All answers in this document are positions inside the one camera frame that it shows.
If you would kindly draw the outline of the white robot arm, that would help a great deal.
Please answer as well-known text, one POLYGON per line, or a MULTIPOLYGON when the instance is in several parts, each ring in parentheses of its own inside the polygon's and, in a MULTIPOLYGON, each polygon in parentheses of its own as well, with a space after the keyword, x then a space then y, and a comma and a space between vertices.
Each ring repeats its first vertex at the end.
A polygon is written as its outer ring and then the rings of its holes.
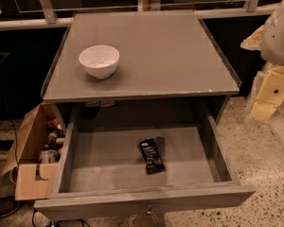
POLYGON ((261 78, 250 117, 257 121, 268 120, 284 102, 284 0, 274 10, 265 24, 242 41, 240 47, 260 52, 266 68, 258 73, 261 78))

